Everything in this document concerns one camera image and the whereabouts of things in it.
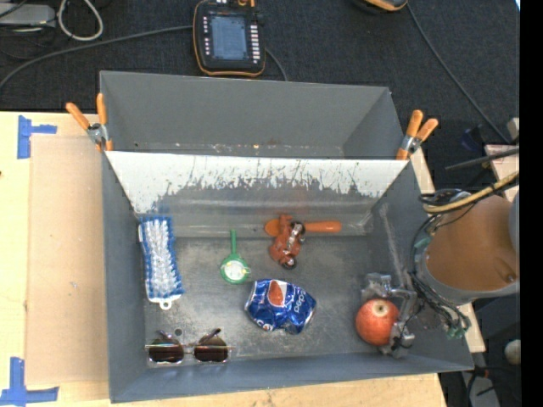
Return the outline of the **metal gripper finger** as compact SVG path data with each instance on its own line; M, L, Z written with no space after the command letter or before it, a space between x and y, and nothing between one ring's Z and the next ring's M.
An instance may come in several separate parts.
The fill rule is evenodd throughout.
M395 359L401 359L409 354L414 340L415 335L408 330L406 324L394 323L389 333L388 342L380 346L378 351Z
M392 295L392 276L377 272L365 276L365 285L361 289L361 299L390 298Z

